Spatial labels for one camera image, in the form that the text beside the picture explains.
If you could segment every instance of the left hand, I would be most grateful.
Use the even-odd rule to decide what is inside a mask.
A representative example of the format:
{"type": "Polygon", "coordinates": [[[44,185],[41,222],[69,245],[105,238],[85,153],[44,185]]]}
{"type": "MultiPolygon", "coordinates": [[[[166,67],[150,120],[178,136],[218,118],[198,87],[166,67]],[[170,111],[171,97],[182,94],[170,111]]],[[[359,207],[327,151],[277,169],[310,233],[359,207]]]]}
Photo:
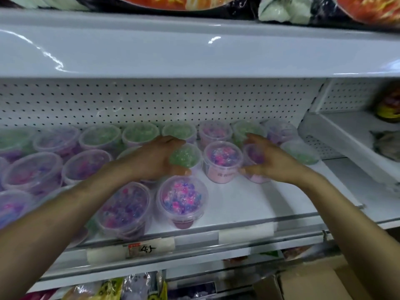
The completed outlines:
{"type": "Polygon", "coordinates": [[[189,176],[189,168],[170,164],[173,151],[186,143],[173,136],[158,136],[133,153],[111,162],[115,174],[126,181],[151,180],[162,176],[189,176]]]}

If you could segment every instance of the plastic cup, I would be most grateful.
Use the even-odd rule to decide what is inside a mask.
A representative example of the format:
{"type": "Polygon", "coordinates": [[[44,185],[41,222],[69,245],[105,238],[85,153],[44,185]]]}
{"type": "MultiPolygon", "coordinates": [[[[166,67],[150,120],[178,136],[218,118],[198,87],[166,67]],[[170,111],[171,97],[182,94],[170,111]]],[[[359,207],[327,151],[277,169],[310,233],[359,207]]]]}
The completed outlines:
{"type": "Polygon", "coordinates": [[[108,199],[94,218],[106,235],[135,241],[151,224],[151,206],[149,189],[143,184],[130,182],[108,199]]]}
{"type": "Polygon", "coordinates": [[[22,190],[39,201],[61,186],[62,159],[54,153],[36,153],[23,157],[3,173],[6,190],[22,190]]]}
{"type": "Polygon", "coordinates": [[[193,144],[197,138],[197,129],[187,122],[171,122],[164,126],[161,134],[163,136],[174,136],[193,144]]]}
{"type": "Polygon", "coordinates": [[[313,165],[321,160],[318,152],[313,147],[305,144],[300,138],[287,141],[280,148],[305,165],[313,165]]]}
{"type": "Polygon", "coordinates": [[[35,133],[33,128],[0,129],[0,157],[12,163],[33,153],[32,138],[35,133]]]}
{"type": "MultiPolygon", "coordinates": [[[[140,146],[133,146],[133,147],[129,147],[126,150],[124,150],[122,153],[120,153],[120,155],[118,156],[117,160],[125,157],[126,155],[136,151],[140,146]]],[[[154,186],[154,183],[157,182],[157,180],[141,180],[140,181],[142,184],[144,184],[145,186],[147,186],[148,188],[152,188],[154,186]]]]}
{"type": "Polygon", "coordinates": [[[150,122],[137,122],[123,131],[123,142],[128,147],[142,146],[160,134],[160,130],[150,122]]]}
{"type": "Polygon", "coordinates": [[[207,187],[193,176],[172,176],[157,192],[158,210],[181,230],[203,216],[207,202],[207,187]]]}
{"type": "Polygon", "coordinates": [[[297,128],[282,119],[272,118],[263,123],[266,137],[272,143],[282,143],[298,137],[297,128]]]}
{"type": "Polygon", "coordinates": [[[170,163],[190,168],[192,175],[201,170],[203,157],[196,145],[186,143],[170,156],[170,163]]]}
{"type": "MultiPolygon", "coordinates": [[[[247,144],[243,147],[243,164],[251,166],[264,163],[264,154],[257,145],[247,144]]],[[[254,183],[265,183],[271,181],[269,178],[260,175],[244,175],[248,180],[254,183]]]]}
{"type": "Polygon", "coordinates": [[[232,137],[232,128],[221,121],[205,121],[199,126],[200,143],[204,149],[215,141],[228,141],[232,137]]]}
{"type": "Polygon", "coordinates": [[[95,174],[102,166],[112,161],[104,150],[83,151],[69,159],[63,166],[62,177],[67,185],[75,185],[95,174]]]}
{"type": "Polygon", "coordinates": [[[0,229],[30,212],[34,206],[33,196],[25,191],[0,192],[0,229]]]}
{"type": "MultiPolygon", "coordinates": [[[[5,158],[0,157],[0,181],[1,181],[2,178],[3,178],[3,173],[4,173],[4,171],[6,170],[6,168],[7,168],[9,165],[10,165],[10,163],[8,163],[8,161],[7,161],[5,158]]],[[[2,186],[1,183],[0,183],[0,191],[3,191],[3,190],[4,190],[4,188],[3,188],[3,186],[2,186]]]]}
{"type": "Polygon", "coordinates": [[[203,157],[208,179],[219,184],[231,181],[243,164],[242,152],[230,142],[210,143],[204,149],[203,157]]]}
{"type": "MultiPolygon", "coordinates": [[[[54,199],[55,197],[58,196],[58,194],[62,193],[63,191],[66,191],[70,188],[72,188],[73,185],[67,185],[61,188],[58,188],[55,191],[52,191],[50,194],[48,194],[45,198],[43,198],[40,201],[40,204],[43,204],[49,200],[54,199]]],[[[84,240],[91,238],[95,235],[97,229],[96,229],[96,223],[94,222],[93,219],[90,219],[84,227],[82,227],[72,238],[70,244],[67,246],[67,248],[71,247],[76,247],[77,245],[81,244],[84,240]]]]}
{"type": "Polygon", "coordinates": [[[265,132],[261,124],[255,122],[255,121],[238,121],[236,122],[233,127],[233,140],[234,143],[238,147],[243,146],[243,142],[246,140],[247,133],[252,133],[252,134],[257,134],[260,136],[265,136],[265,132]]]}
{"type": "Polygon", "coordinates": [[[33,148],[38,152],[50,152],[68,161],[81,151],[78,144],[80,130],[74,126],[60,126],[38,133],[33,139],[33,148]]]}
{"type": "Polygon", "coordinates": [[[121,130],[111,124],[92,126],[79,136],[79,144],[84,150],[105,150],[113,157],[121,152],[121,130]]]}

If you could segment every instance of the hand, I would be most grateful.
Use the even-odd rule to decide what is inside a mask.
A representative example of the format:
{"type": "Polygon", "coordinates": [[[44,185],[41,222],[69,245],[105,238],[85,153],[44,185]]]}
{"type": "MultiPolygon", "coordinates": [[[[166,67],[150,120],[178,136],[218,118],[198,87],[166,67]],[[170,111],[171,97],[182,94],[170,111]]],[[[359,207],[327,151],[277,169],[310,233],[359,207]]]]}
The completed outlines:
{"type": "Polygon", "coordinates": [[[189,176],[190,169],[172,165],[169,158],[174,150],[186,143],[173,136],[158,136],[131,154],[113,161],[116,174],[126,182],[158,179],[166,175],[189,176]]]}
{"type": "Polygon", "coordinates": [[[264,152],[265,162],[258,165],[244,166],[239,169],[242,174],[267,176],[275,181],[297,185],[306,178],[305,176],[308,176],[308,173],[314,173],[312,169],[301,164],[262,136],[248,133],[244,143],[254,143],[259,146],[264,152]]]}

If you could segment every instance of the pegboard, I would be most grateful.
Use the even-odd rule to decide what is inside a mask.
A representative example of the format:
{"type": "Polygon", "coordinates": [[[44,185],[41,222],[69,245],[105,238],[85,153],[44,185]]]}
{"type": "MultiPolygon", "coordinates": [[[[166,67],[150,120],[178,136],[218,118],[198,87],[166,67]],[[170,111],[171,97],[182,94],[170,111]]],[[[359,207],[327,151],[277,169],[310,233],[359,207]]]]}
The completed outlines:
{"type": "Polygon", "coordinates": [[[382,78],[330,79],[323,85],[310,112],[364,110],[387,81],[382,78]]]}
{"type": "Polygon", "coordinates": [[[298,126],[325,79],[9,79],[0,81],[2,126],[80,128],[138,121],[265,121],[298,126]]]}
{"type": "Polygon", "coordinates": [[[310,146],[314,147],[318,153],[320,154],[321,159],[335,159],[335,158],[343,158],[344,156],[333,150],[330,146],[327,146],[323,142],[314,138],[313,136],[303,137],[303,140],[310,146]]]}

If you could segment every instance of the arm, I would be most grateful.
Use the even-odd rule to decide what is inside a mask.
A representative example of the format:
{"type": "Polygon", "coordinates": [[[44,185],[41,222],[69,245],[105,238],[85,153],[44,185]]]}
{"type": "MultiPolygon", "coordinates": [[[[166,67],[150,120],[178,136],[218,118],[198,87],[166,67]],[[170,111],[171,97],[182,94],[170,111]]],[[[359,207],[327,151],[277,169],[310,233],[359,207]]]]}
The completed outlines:
{"type": "Polygon", "coordinates": [[[172,136],[158,137],[0,230],[0,299],[22,297],[74,234],[125,184],[190,174],[189,169],[168,162],[172,152],[184,143],[172,136]]]}
{"type": "Polygon", "coordinates": [[[313,202],[347,262],[376,299],[400,299],[400,244],[376,225],[324,176],[297,162],[267,139],[248,134],[266,162],[241,169],[299,187],[313,202]]]}

